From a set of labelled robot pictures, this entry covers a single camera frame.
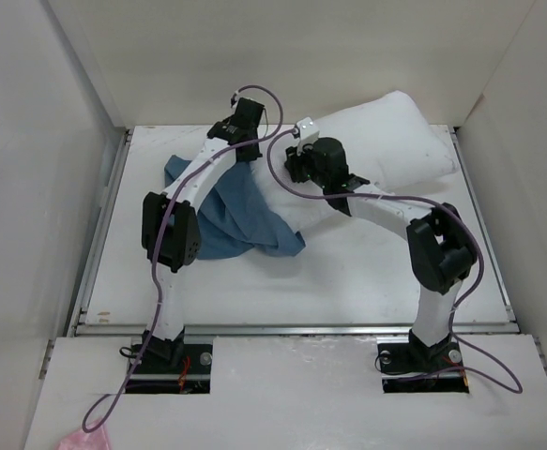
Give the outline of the white pillow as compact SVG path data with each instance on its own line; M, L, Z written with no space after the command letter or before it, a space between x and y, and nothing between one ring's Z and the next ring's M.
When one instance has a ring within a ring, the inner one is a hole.
M351 173L391 192L459 171L450 146L436 135L415 101L401 91L314 120L320 137L342 143ZM292 232L302 232L336 212L323 200L299 198L270 174L265 157L251 164L266 211Z

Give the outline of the blue fabric pillowcase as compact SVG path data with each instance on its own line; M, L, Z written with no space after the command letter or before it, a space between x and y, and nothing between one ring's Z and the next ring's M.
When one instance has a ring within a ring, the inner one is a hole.
M225 260L257 249L270 257L295 257L306 243L266 204L247 163L228 170L205 197L198 224L198 258Z

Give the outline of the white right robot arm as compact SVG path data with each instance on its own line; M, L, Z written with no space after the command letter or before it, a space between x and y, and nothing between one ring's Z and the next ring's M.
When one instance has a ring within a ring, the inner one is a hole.
M340 141L317 138L285 151L284 168L294 183L312 182L318 199L351 218L369 221L403 239L419 283L418 312L403 343L378 347L380 369L389 376L441 373L460 348L452 332L457 297L479 246L457 209L416 196L388 194L352 173Z

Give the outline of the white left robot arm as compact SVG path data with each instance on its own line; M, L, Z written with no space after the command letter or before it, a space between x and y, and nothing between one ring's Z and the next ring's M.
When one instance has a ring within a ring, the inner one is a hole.
M141 244L157 290L152 322L142 336L143 359L169 372L183 358L183 306L170 276L193 263L202 246L198 212L216 183L238 162L261 156L258 127L265 106L248 98L234 102L232 114L206 133L201 150L174 182L143 200Z

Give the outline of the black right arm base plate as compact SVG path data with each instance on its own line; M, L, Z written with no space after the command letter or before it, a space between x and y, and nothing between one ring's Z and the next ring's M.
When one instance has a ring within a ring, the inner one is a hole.
M454 341L431 356L410 342L381 341L377 351L374 363L385 394L469 393L461 349Z

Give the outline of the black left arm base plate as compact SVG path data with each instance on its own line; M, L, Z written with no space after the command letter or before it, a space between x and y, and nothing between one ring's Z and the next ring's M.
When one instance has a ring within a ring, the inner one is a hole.
M202 395L210 393L213 345L178 347L170 361L146 352L126 383L125 393Z

